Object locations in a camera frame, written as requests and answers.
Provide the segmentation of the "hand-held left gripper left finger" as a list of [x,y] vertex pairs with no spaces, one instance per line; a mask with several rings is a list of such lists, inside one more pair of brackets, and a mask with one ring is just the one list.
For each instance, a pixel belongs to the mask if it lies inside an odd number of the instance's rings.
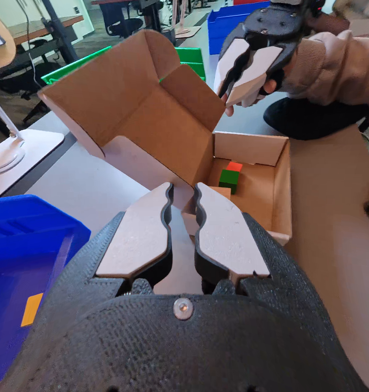
[[172,269],[173,184],[165,182],[124,212],[96,270],[102,278],[133,283],[146,279],[153,287]]

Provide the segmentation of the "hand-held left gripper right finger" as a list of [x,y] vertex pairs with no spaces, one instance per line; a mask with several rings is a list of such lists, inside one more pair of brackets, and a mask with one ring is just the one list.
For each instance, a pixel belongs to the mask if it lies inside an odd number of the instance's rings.
[[204,281],[238,285],[251,276],[268,277],[269,268],[241,210],[204,183],[194,189],[196,202],[195,269]]

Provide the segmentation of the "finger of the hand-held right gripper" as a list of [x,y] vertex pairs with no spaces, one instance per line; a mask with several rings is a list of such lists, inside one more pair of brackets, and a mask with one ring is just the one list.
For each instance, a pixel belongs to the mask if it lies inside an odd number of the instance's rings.
[[259,99],[259,91],[266,81],[266,72],[283,51],[281,47],[266,47],[255,52],[252,63],[232,85],[226,107],[241,104],[249,107]]
[[234,38],[225,53],[220,57],[214,79],[213,90],[221,98],[233,95],[234,98],[249,98],[249,68],[252,65],[250,44],[242,38]]

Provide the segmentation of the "green wooden cube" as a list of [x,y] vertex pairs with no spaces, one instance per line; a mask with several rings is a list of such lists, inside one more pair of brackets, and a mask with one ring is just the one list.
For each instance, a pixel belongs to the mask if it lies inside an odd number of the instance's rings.
[[231,189],[231,194],[236,194],[239,174],[239,171],[222,169],[218,186],[220,188],[229,188]]

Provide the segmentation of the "cardboard mailer box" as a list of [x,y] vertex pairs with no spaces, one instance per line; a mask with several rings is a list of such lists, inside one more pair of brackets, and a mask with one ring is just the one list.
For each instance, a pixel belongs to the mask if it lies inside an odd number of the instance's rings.
[[230,200],[281,245],[292,237],[289,139],[214,132],[223,102],[161,33],[138,32],[38,96],[91,155],[148,190],[172,183],[189,235],[194,186],[219,187],[234,161],[243,167]]

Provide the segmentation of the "blue plastic bin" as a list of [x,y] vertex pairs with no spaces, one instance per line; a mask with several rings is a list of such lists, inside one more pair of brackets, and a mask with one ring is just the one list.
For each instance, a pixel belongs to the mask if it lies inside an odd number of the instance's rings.
[[269,1],[257,1],[221,7],[218,11],[211,11],[207,17],[209,54],[218,55],[228,34],[253,11],[267,7],[269,4]]
[[90,235],[83,223],[37,196],[0,198],[0,381],[47,292]]

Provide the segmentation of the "green plastic bin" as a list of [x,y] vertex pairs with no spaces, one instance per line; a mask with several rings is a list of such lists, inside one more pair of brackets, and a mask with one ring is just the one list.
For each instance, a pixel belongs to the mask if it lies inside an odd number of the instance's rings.
[[[108,46],[91,55],[85,56],[71,64],[63,66],[55,71],[52,71],[41,77],[41,80],[47,85],[52,85],[57,82],[60,78],[70,74],[72,71],[83,66],[85,63],[93,60],[94,58],[102,55],[103,53],[110,50],[112,47]],[[188,47],[175,47],[175,50],[179,56],[181,64],[188,65],[203,81],[206,81],[206,73],[204,69],[203,57],[200,48],[188,48]]]

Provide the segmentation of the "person's right forearm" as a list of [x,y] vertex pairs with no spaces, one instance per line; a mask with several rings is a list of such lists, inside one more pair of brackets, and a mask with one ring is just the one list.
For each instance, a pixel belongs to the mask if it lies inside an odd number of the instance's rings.
[[369,37],[354,37],[343,30],[346,19],[324,13],[306,23],[316,34],[300,42],[281,91],[320,105],[369,106]]

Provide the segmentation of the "person's right hand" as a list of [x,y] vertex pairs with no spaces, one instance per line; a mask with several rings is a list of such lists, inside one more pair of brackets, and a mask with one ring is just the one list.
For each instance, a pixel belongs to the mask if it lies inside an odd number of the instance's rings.
[[[273,92],[275,92],[276,90],[278,90],[280,88],[280,85],[283,81],[283,79],[288,76],[290,73],[289,71],[289,66],[286,65],[282,70],[279,71],[279,73],[277,73],[277,80],[275,79],[268,79],[265,81],[265,84],[263,85],[263,89],[264,92],[266,93],[266,95],[270,95]],[[256,105],[260,100],[263,100],[265,96],[260,95],[261,98],[257,98],[252,105]],[[227,94],[225,93],[222,97],[221,100],[223,101],[223,103],[226,104],[227,101]],[[234,107],[233,106],[227,106],[225,108],[225,114],[228,117],[231,117],[234,114]]]

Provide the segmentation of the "wooden easel stand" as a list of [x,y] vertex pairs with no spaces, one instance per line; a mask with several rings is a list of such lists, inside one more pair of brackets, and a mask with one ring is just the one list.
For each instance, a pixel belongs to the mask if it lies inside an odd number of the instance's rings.
[[200,26],[185,27],[184,19],[185,13],[188,7],[190,7],[191,1],[172,1],[172,19],[171,19],[171,33],[173,42],[176,42],[178,38],[190,38],[193,37],[200,29]]

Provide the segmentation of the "black mesh office chair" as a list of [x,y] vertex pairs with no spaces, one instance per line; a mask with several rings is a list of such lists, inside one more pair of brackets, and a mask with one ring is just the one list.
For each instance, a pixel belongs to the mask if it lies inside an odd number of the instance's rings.
[[295,140],[317,140],[357,124],[363,132],[369,127],[369,106],[347,105],[334,101],[318,105],[308,99],[283,98],[271,104],[263,114],[263,120],[282,135]]

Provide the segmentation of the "white document stand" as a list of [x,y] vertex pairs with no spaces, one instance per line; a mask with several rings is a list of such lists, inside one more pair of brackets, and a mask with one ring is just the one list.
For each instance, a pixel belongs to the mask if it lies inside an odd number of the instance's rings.
[[62,133],[19,131],[0,106],[0,118],[10,136],[0,143],[0,196],[64,141]]

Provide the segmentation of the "black metal pole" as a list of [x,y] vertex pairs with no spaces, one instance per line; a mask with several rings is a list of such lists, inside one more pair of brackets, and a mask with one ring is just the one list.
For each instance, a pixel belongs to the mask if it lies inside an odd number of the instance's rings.
[[58,38],[62,41],[62,46],[60,47],[60,53],[66,64],[73,63],[77,61],[79,58],[74,50],[73,45],[67,35],[65,27],[63,26],[60,18],[55,12],[54,7],[52,6],[49,0],[43,0],[44,4],[49,16],[50,16],[50,27],[52,28],[52,32],[54,33],[53,37]]

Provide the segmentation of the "wooden desk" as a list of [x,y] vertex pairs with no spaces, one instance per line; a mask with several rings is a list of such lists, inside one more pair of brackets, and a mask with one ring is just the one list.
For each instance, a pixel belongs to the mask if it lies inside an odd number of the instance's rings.
[[[61,17],[60,22],[64,27],[73,26],[74,24],[84,20],[82,15],[76,15],[72,17]],[[31,21],[27,28],[27,23],[23,22],[8,28],[11,36],[13,37],[15,44],[20,45],[28,40],[32,40],[39,37],[44,37],[51,34],[53,31],[52,27],[46,28],[42,21]]]

